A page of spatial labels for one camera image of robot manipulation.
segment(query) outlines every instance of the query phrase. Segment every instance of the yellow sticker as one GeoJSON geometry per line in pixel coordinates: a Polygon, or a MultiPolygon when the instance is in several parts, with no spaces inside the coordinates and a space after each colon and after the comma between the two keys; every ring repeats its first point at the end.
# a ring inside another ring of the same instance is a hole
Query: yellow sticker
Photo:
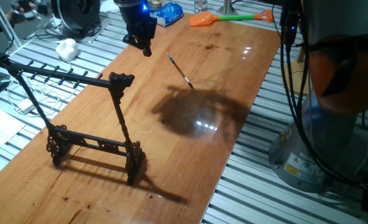
{"type": "Polygon", "coordinates": [[[294,166],[290,165],[289,163],[286,164],[285,170],[288,171],[289,173],[295,175],[296,177],[298,175],[298,172],[300,171],[299,169],[295,168],[294,166]]]}

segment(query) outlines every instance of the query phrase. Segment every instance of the warning label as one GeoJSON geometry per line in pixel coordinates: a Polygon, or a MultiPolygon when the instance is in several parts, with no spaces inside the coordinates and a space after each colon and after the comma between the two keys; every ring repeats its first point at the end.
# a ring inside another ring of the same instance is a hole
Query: warning label
{"type": "Polygon", "coordinates": [[[295,175],[297,177],[298,172],[300,171],[299,169],[296,169],[294,166],[287,164],[285,167],[285,170],[288,171],[289,173],[295,175]]]}
{"type": "Polygon", "coordinates": [[[310,160],[308,158],[308,160],[306,160],[293,153],[290,153],[288,162],[285,165],[285,170],[301,180],[312,183],[321,183],[325,178],[323,171],[312,161],[312,159],[310,160]]]}

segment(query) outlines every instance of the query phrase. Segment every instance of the black metal frame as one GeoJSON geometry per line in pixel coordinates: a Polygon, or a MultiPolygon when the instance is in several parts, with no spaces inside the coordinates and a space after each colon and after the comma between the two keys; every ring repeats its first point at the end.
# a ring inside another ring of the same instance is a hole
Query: black metal frame
{"type": "Polygon", "coordinates": [[[128,134],[128,130],[125,124],[124,116],[120,108],[120,99],[123,97],[123,90],[126,87],[131,86],[134,75],[125,75],[116,74],[114,72],[110,73],[109,80],[101,80],[98,78],[89,78],[84,73],[82,76],[71,74],[73,70],[69,70],[67,73],[57,72],[59,67],[54,70],[44,69],[47,65],[44,64],[41,68],[31,67],[30,65],[33,63],[31,61],[28,65],[22,65],[19,63],[13,63],[7,58],[2,58],[0,60],[0,67],[8,70],[9,74],[17,79],[17,81],[22,85],[23,89],[27,93],[29,99],[37,109],[41,118],[44,120],[45,125],[48,129],[48,143],[47,143],[47,151],[51,152],[52,162],[55,166],[59,166],[61,158],[68,152],[71,145],[83,146],[90,149],[95,149],[103,152],[109,152],[112,154],[116,154],[119,156],[126,157],[126,171],[128,173],[128,184],[133,185],[135,175],[138,172],[139,167],[141,166],[142,161],[145,158],[145,153],[142,151],[140,147],[139,141],[131,142],[131,139],[128,134]],[[23,72],[31,73],[33,76],[32,79],[36,75],[41,75],[47,77],[45,81],[47,82],[49,78],[58,78],[60,79],[59,85],[61,85],[64,81],[73,81],[76,82],[74,87],[77,87],[79,83],[84,83],[88,85],[95,85],[103,88],[108,88],[111,98],[113,100],[113,104],[115,106],[115,110],[117,113],[117,117],[119,119],[121,129],[123,130],[123,134],[125,137],[125,142],[118,142],[109,139],[99,138],[96,136],[91,136],[83,133],[77,133],[74,131],[67,130],[66,125],[55,126],[53,125],[46,117],[44,111],[40,107],[39,102],[36,100],[35,96],[31,92],[31,89],[27,86],[27,83],[24,81],[22,76],[23,72]],[[98,145],[89,144],[86,142],[87,140],[96,141],[98,145]],[[126,152],[119,151],[119,147],[124,147],[126,152]]]}

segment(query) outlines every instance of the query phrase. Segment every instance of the pen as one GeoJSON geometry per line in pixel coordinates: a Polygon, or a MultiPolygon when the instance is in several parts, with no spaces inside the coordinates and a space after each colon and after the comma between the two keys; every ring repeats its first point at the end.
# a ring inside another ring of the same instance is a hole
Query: pen
{"type": "Polygon", "coordinates": [[[172,59],[171,55],[169,54],[169,52],[166,52],[167,56],[170,58],[170,61],[172,62],[172,64],[178,69],[178,72],[182,75],[182,77],[185,79],[185,81],[188,83],[188,85],[190,86],[190,88],[194,89],[194,86],[191,84],[191,82],[189,81],[189,79],[184,75],[184,73],[181,71],[181,69],[179,69],[178,65],[176,64],[176,62],[174,61],[174,59],[172,59]]]}

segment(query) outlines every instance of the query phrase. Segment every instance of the white cloth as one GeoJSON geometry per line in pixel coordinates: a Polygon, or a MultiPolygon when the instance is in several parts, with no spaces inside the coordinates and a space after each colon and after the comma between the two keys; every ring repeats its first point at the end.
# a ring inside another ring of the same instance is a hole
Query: white cloth
{"type": "Polygon", "coordinates": [[[77,55],[78,44],[73,39],[66,39],[58,45],[55,51],[62,60],[71,62],[77,55]]]}

